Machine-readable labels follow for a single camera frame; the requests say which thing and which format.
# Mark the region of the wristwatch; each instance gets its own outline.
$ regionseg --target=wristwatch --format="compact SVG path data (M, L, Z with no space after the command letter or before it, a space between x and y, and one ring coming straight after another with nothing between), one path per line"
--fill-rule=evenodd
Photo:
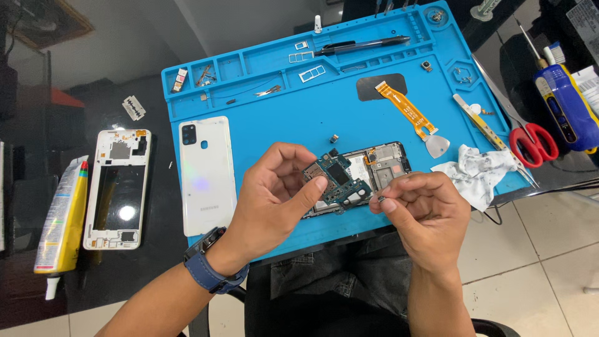
M247 264L239 272L230 277L224 277L212 269L206 260L206 251L226 232L226 227L215 227L206 233L199 241L185 251L183 264L193 279L208 290L209 293L226 294L238 287L247 276L250 265Z

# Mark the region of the red scissors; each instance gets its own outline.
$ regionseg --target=red scissors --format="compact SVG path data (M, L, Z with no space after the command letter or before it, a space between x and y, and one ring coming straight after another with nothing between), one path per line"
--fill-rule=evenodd
M522 161L524 166L529 168L539 167L543 164L543 161L555 160L559 155L558 145L549 132L538 124L523 120L510 100L501 93L474 55L472 55L472 58L483 74L487 85L497 97L499 104L512 120L510 147L516 157Z

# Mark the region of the white cloth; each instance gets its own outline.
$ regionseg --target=white cloth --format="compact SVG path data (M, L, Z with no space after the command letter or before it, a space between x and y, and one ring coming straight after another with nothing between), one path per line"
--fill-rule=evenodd
M474 208L484 212L493 201L493 187L508 171L518 165L509 151L489 151L481 154L477 148L459 147L458 162L449 161L431 168L445 173L458 192Z

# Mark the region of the blue watch strap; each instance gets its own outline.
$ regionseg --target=blue watch strap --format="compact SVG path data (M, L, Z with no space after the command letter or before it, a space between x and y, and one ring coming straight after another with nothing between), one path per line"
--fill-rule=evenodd
M229 290L238 287L250 269L250 265L247 264L237 274L226 278L214 271L206 260L206 256L200 253L188 259L185 262L185 267L193 279L211 294L226 294Z

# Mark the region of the white tiled floor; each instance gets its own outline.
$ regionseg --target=white tiled floor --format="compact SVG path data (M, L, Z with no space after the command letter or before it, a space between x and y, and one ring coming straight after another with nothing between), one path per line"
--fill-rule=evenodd
M599 207L548 194L500 212L501 226L478 211L468 225L458 264L470 315L521 336L597 335L599 295L582 288L599 287ZM92 336L121 305L0 330L0 337ZM244 335L243 305L233 297L215 297L208 317L211 335Z

